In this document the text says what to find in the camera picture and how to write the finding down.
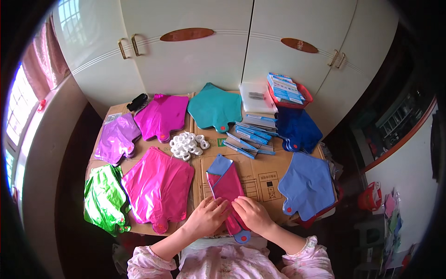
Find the green foil balloon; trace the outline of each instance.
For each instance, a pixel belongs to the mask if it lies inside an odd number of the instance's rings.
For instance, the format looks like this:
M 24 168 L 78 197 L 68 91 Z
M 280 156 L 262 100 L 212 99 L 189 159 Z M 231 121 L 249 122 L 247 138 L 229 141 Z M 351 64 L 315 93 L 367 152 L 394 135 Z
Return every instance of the green foil balloon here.
M 128 199 L 121 187 L 121 167 L 108 164 L 91 170 L 85 182 L 84 220 L 112 236 L 128 232 Z

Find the sleeve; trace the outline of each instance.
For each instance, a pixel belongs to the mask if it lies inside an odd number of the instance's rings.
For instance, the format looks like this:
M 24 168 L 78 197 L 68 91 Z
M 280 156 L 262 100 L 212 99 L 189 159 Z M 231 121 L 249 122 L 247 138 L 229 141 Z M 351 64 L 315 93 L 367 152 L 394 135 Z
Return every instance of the sleeve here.
M 300 252 L 282 258 L 286 266 L 281 272 L 290 279 L 335 278 L 326 247 L 318 245 L 316 236 L 307 237 Z
M 170 262 L 161 259 L 152 252 L 150 246 L 136 247 L 133 257 L 127 263 L 127 276 L 130 279 L 172 279 L 170 271 L 177 268 L 174 259 Z

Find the white wardrobe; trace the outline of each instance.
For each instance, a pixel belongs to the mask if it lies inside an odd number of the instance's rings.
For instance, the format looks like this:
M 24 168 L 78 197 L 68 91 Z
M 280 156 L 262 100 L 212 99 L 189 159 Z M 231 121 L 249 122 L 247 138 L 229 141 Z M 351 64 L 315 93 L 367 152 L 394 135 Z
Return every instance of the white wardrobe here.
M 54 9 L 68 66 L 102 117 L 143 92 L 182 94 L 207 82 L 237 90 L 277 72 L 310 91 L 307 112 L 324 136 L 364 93 L 397 24 L 386 0 L 69 0 Z M 214 34 L 160 40 L 193 27 Z M 318 53 L 291 48 L 286 37 Z

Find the gold door handle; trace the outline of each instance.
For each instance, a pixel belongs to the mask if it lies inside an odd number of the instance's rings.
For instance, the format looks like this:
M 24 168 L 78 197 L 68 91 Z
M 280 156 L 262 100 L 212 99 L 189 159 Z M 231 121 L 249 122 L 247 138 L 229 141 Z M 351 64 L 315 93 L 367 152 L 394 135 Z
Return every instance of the gold door handle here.
M 122 39 L 124 39 L 124 38 L 121 38 L 118 40 L 118 46 L 119 46 L 119 50 L 121 51 L 122 58 L 127 59 L 128 57 L 125 57 L 125 52 L 124 52 L 124 49 L 122 48 L 122 43 L 121 43 Z
M 333 66 L 333 63 L 336 61 L 336 58 L 338 56 L 338 51 L 337 50 L 334 50 L 334 55 L 335 56 L 333 57 L 333 60 L 331 61 L 331 63 L 329 63 L 329 64 L 327 63 L 327 65 L 330 66 L 330 67 Z
M 342 58 L 341 58 L 341 62 L 339 62 L 339 64 L 336 66 L 336 68 L 339 69 L 339 67 L 341 67 L 342 61 L 344 61 L 345 58 L 345 53 L 342 52 Z
M 136 34 L 133 34 L 132 38 L 131 38 L 132 39 L 133 49 L 135 50 L 136 56 L 141 56 L 141 54 L 139 54 L 138 47 L 136 46 L 135 35 Z

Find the white ribbon bundle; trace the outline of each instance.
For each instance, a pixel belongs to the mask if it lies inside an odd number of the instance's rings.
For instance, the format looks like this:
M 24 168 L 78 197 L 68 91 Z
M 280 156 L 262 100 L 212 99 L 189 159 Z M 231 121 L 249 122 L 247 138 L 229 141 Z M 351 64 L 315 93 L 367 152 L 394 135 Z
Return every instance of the white ribbon bundle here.
M 176 158 L 182 158 L 184 161 L 190 159 L 191 154 L 201 155 L 203 149 L 208 149 L 210 144 L 205 141 L 203 135 L 196 136 L 194 133 L 184 132 L 175 136 L 169 142 L 170 151 Z

